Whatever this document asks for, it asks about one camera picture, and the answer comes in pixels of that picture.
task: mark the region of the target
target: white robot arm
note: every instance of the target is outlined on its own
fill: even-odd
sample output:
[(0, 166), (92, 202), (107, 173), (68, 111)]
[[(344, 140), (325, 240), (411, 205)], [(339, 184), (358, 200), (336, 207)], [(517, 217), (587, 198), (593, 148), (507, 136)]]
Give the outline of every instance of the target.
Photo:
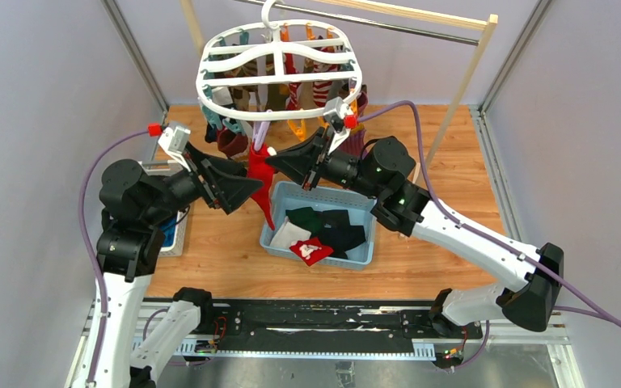
[[(532, 259), (562, 276), (563, 251), (546, 244), (541, 249), (513, 241), (464, 216), (408, 181), (416, 163), (395, 137), (374, 143), (364, 158), (336, 149), (355, 122), (341, 99), (327, 103), (329, 123), (303, 143), (266, 159), (266, 163), (311, 190), (326, 179), (374, 198), (371, 213), (385, 228), (442, 246), (485, 269), (498, 282), (465, 291), (445, 289), (437, 297), (430, 318), (443, 335), (468, 323), (507, 318), (532, 331), (546, 330), (560, 285), (526, 259)], [(512, 251), (495, 243), (514, 247)]]

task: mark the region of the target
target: green sock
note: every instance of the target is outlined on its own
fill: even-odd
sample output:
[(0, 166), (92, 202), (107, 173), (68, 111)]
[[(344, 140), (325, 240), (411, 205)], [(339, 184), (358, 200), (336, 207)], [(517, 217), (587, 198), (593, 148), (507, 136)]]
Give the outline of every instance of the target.
[(320, 219), (319, 213), (315, 212), (311, 207), (287, 210), (286, 216), (289, 222), (299, 228), (308, 230), (311, 236), (315, 236), (323, 229), (323, 220)]

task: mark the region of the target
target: wooden floor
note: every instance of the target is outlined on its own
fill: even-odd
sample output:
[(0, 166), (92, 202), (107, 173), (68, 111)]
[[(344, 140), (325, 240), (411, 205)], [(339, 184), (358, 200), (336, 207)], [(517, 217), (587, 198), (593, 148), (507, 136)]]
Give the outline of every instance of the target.
[[(370, 107), (367, 112), (376, 109)], [(441, 106), (420, 107), (426, 146), (445, 110)], [(190, 140), (196, 148), (220, 155), (215, 144), (204, 142), (205, 122), (198, 107), (173, 107), (168, 118), (192, 130)], [(366, 123), (366, 128), (368, 139), (397, 136), (418, 160), (410, 109), (391, 111)], [(279, 124), (270, 129), (267, 142), (282, 150), (298, 140)], [(437, 194), (448, 205), (503, 232), (467, 108), (456, 112), (429, 171)], [(441, 289), (468, 289), (493, 282), (486, 272), (447, 250), (400, 237), (381, 226), (373, 261), (365, 270), (327, 265), (308, 268), (299, 261), (268, 255), (258, 242), (262, 225), (263, 214), (251, 200), (229, 216), (197, 201), (189, 214), (183, 255), (158, 260), (147, 295), (170, 297), (188, 286), (206, 289), (215, 297), (433, 298)]]

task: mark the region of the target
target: blue plastic basket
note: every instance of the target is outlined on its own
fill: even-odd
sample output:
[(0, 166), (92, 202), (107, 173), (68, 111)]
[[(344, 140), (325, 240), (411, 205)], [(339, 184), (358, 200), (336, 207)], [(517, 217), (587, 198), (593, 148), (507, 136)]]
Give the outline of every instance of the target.
[[(275, 185), (275, 190), (272, 192), (272, 220), (275, 222), (275, 226), (280, 226), (285, 220), (286, 210), (306, 206), (310, 206), (317, 211), (348, 210), (351, 225), (363, 225), (365, 228), (365, 243), (353, 248), (351, 251), (347, 251), (348, 259), (327, 257), (320, 260), (318, 264), (334, 265), (361, 271), (373, 259), (376, 220), (370, 214), (370, 210), (374, 204), (375, 200), (370, 200), (348, 190), (317, 187), (308, 192), (293, 182), (279, 182)], [(271, 230), (268, 224), (264, 222), (263, 232), (260, 234), (260, 245), (270, 255), (301, 261), (301, 258), (289, 249), (270, 247), (270, 242), (274, 235), (275, 231)]]

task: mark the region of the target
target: red sock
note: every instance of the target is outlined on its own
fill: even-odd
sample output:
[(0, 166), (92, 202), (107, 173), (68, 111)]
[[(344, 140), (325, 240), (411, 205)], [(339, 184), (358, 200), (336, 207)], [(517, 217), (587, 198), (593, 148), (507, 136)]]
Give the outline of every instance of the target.
[(289, 249), (300, 257), (308, 267), (328, 257), (334, 251), (331, 247), (323, 245), (317, 237), (306, 241), (297, 241)]
[(260, 206), (260, 209), (263, 210), (265, 220), (268, 222), (270, 229), (275, 230), (275, 224), (272, 222), (272, 214), (270, 213), (270, 209), (272, 208), (272, 203), (270, 202), (270, 187), (272, 186), (272, 175), (275, 173), (275, 169), (265, 163), (265, 159), (268, 156), (270, 156), (270, 153), (265, 143), (260, 147), (260, 151), (255, 152), (253, 150), (252, 141), (248, 153), (247, 177), (263, 181), (263, 187), (255, 192), (251, 198)]

